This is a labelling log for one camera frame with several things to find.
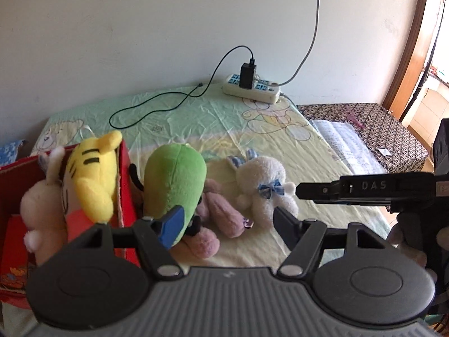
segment power adapter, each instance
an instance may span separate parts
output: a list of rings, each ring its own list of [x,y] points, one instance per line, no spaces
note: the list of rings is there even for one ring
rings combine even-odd
[[[250,59],[250,63],[243,63],[240,68],[240,82],[241,88],[252,89],[255,80],[255,69],[257,65],[254,64],[254,58]]]

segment green bed sheet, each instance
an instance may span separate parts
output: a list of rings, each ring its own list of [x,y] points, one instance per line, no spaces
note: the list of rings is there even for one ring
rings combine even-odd
[[[174,91],[189,92],[191,88]],[[33,154],[47,151],[57,145],[75,144],[86,136],[88,126],[96,136],[113,128],[109,117],[117,110],[137,105],[163,91],[123,96],[88,104],[53,115],[39,137]],[[124,127],[152,110],[165,110],[177,105],[183,95],[163,95],[134,109],[117,114],[113,124]],[[239,189],[235,173],[225,160],[228,155],[244,155],[248,148],[259,155],[280,160],[287,171],[287,180],[296,184],[312,181],[332,181],[350,174],[331,147],[309,125],[291,102],[281,97],[276,104],[265,104],[228,96],[221,85],[211,85],[201,97],[188,98],[178,109],[153,113],[137,125],[122,130],[130,158],[143,175],[145,163],[158,146],[171,143],[189,143],[205,158],[208,177],[223,184],[224,195],[232,202]],[[362,222],[386,237],[389,225],[378,208],[316,205],[297,200],[299,218],[317,218],[330,227],[345,228],[348,222]],[[182,265],[258,266],[277,268],[288,254],[288,249],[275,232],[264,231],[257,224],[234,239],[217,232],[220,251],[213,258],[198,260],[182,242],[172,254]],[[336,251],[327,252],[325,261],[337,257]]]

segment cartoon bear print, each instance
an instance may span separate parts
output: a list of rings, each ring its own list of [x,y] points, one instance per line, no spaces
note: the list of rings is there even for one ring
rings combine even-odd
[[[267,104],[250,99],[242,99],[250,110],[242,113],[242,118],[248,121],[248,128],[257,134],[269,134],[279,130],[285,132],[295,140],[310,139],[307,130],[308,121],[290,109],[287,100],[280,99],[275,104]]]
[[[68,145],[83,124],[84,122],[81,119],[51,124],[46,132],[37,140],[31,154],[36,155],[40,152],[50,151],[59,145]]]

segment power strip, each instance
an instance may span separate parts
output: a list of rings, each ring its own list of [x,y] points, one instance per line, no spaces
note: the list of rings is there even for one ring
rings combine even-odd
[[[246,99],[266,102],[268,104],[275,104],[279,100],[281,88],[267,86],[272,84],[271,81],[259,80],[258,82],[255,80],[251,89],[241,88],[239,83],[239,74],[232,74],[228,76],[225,82],[223,82],[223,92],[226,95],[244,97]]]

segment brown patterned fabric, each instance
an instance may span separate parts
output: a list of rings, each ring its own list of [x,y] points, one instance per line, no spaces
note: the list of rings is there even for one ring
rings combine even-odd
[[[298,105],[298,110],[308,120],[329,120],[352,124],[358,136],[388,172],[420,171],[427,150],[386,109],[379,104],[320,104]],[[348,118],[349,113],[364,128]],[[386,148],[391,156],[382,156],[378,148]]]

